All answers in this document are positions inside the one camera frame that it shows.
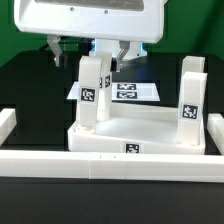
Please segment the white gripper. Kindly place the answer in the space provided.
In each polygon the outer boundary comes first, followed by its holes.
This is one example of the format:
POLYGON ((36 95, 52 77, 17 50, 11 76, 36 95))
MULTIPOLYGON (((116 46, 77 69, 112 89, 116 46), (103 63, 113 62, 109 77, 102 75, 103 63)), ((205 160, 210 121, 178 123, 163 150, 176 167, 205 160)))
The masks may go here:
POLYGON ((161 39, 165 4, 166 0, 14 0, 14 21, 22 32, 52 34, 47 43, 57 67, 67 66, 60 36, 119 40, 120 52, 111 63, 111 71, 119 72, 129 41, 161 39))

